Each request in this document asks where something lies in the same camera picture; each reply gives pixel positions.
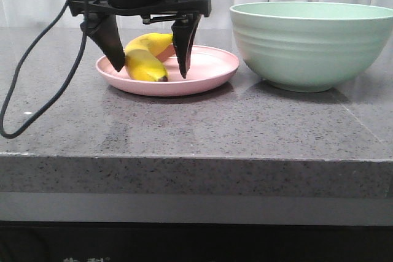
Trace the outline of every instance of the banana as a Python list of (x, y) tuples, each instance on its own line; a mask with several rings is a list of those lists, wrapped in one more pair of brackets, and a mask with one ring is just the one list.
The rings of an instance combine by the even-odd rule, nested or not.
[(156, 58), (172, 43), (173, 34), (149, 33), (131, 40), (124, 48), (128, 75), (135, 80), (168, 81), (163, 63)]

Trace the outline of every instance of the bowl rim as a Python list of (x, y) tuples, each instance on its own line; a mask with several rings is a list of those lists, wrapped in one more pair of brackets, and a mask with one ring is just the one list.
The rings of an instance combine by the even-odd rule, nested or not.
[[(340, 6), (360, 6), (360, 7), (369, 7), (369, 8), (374, 8), (374, 9), (381, 9), (381, 10), (387, 10), (391, 12), (391, 16), (388, 17), (368, 17), (368, 18), (306, 18), (306, 17), (283, 17), (283, 16), (278, 16), (278, 15), (264, 15), (260, 13), (250, 13), (250, 12), (240, 12), (236, 10), (237, 7), (240, 6), (247, 6), (247, 5), (252, 5), (252, 4), (274, 4), (274, 3), (291, 3), (291, 4), (320, 4), (320, 5), (340, 5)], [(382, 7), (382, 6), (370, 6), (367, 4), (355, 4), (355, 3), (345, 3), (345, 2), (321, 2), (321, 1), (260, 1), (260, 2), (245, 2), (245, 3), (239, 3), (231, 6), (230, 11), (233, 13), (238, 13), (240, 15), (250, 15), (254, 17), (263, 17), (263, 18), (277, 18), (277, 19), (283, 19), (283, 20), (314, 20), (314, 21), (364, 21), (364, 20), (383, 20), (383, 19), (389, 19), (393, 18), (393, 9), (390, 9), (388, 7)]]

